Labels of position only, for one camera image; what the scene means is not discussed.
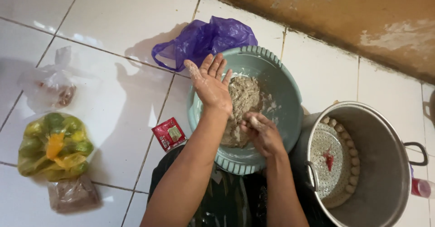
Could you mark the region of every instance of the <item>bowl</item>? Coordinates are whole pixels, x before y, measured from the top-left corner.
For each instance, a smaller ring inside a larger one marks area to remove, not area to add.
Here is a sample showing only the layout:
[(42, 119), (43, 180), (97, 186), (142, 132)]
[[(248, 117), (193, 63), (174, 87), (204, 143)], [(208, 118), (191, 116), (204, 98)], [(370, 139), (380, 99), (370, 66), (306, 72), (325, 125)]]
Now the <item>bowl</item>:
[[(262, 90), (271, 94), (272, 102), (266, 104), (263, 114), (273, 120), (288, 152), (295, 146), (302, 126), (303, 110), (301, 94), (290, 72), (279, 57), (260, 46), (244, 46), (222, 52), (227, 60), (224, 73), (231, 68), (233, 77), (244, 75), (258, 79)], [(187, 112), (189, 125), (194, 131), (202, 113), (202, 102), (191, 86), (188, 94)], [(245, 148), (219, 146), (215, 157), (223, 170), (245, 175), (265, 168), (264, 157), (249, 142)]]

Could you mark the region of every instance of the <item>red seasoning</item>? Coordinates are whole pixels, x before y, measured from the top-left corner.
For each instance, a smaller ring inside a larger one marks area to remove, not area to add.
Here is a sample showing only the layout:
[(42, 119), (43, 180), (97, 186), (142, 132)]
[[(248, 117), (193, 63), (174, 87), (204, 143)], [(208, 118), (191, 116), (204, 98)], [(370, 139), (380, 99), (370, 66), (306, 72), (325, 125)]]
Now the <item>red seasoning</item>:
[(153, 130), (154, 135), (165, 151), (186, 140), (186, 136), (175, 118), (171, 118), (151, 130)]

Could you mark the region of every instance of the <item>white tile floor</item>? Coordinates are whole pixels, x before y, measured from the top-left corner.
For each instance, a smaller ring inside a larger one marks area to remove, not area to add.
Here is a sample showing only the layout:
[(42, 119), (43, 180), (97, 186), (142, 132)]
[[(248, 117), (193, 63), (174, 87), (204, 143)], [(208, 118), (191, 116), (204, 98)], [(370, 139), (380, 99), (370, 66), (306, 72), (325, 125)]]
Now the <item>white tile floor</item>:
[[(175, 117), (191, 135), (185, 107), (190, 80), (182, 76), (187, 73), (155, 68), (150, 50), (176, 37), (193, 19), (208, 22), (212, 15), (249, 25), (260, 46), (282, 56), (310, 113), (335, 100), (367, 103), (390, 120), (404, 141), (424, 144), (434, 159), (435, 128), (423, 107), (434, 86), (252, 13), (216, 0), (0, 0), (0, 225), (138, 226), (152, 170), (165, 155), (150, 128)], [(49, 207), (46, 186), (20, 176), (14, 167), (22, 131), (36, 117), (16, 82), (23, 70), (52, 64), (56, 49), (68, 45), (78, 92), (62, 111), (87, 124), (98, 148), (89, 175), (101, 184), (104, 204), (60, 215)], [(420, 152), (407, 152), (411, 160), (421, 160)], [(435, 182), (433, 163), (414, 170), (416, 177)], [(435, 201), (430, 203), (431, 211), (427, 199), (411, 196), (397, 226), (430, 226)]]

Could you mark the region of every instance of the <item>pot handle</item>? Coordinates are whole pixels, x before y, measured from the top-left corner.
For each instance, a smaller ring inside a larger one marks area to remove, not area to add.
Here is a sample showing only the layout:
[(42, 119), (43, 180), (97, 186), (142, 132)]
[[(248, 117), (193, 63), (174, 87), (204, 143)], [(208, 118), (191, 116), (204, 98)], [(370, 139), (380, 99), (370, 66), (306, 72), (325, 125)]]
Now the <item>pot handle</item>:
[(419, 147), (420, 148), (420, 150), (421, 150), (421, 153), (423, 153), (423, 162), (421, 162), (421, 163), (416, 163), (416, 162), (409, 162), (411, 165), (414, 165), (414, 166), (427, 166), (427, 164), (429, 163), (429, 160), (428, 160), (428, 153), (426, 152), (426, 149), (425, 149), (425, 147), (422, 145), (422, 144), (420, 144), (420, 143), (418, 143), (418, 142), (406, 142), (406, 143), (403, 143), (403, 145), (404, 146), (417, 146), (417, 147)]
[(309, 182), (305, 182), (305, 183), (307, 184), (308, 188), (310, 188), (312, 191), (316, 192), (319, 190), (319, 185), (318, 185), (319, 176), (317, 174), (316, 168), (314, 167), (314, 164), (310, 161), (305, 161), (305, 165), (310, 168), (311, 172), (313, 173), (313, 177), (314, 177), (313, 185), (311, 185), (311, 183), (309, 183)]

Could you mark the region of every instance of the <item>clear plastic bag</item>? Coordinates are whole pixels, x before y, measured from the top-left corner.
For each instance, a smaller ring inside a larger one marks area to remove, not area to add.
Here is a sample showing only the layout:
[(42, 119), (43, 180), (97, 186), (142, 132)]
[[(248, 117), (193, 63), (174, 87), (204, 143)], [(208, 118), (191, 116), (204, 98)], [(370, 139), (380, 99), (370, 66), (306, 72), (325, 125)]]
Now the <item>clear plastic bag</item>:
[(27, 96), (29, 107), (36, 113), (54, 111), (68, 106), (76, 92), (72, 76), (66, 69), (71, 62), (71, 47), (56, 51), (54, 65), (23, 72), (18, 85)]
[[(223, 19), (212, 16), (210, 23), (194, 20), (188, 24), (177, 38), (153, 47), (151, 56), (161, 67), (180, 72), (184, 60), (193, 61), (198, 67), (204, 58), (238, 46), (257, 46), (258, 41), (252, 29), (235, 19)], [(157, 55), (175, 60), (171, 68), (158, 60)]]
[(87, 171), (93, 150), (81, 120), (48, 113), (26, 126), (17, 168), (23, 176), (43, 174), (51, 182), (74, 178)]
[(87, 210), (100, 205), (98, 191), (86, 175), (48, 183), (48, 196), (50, 207), (58, 213)]

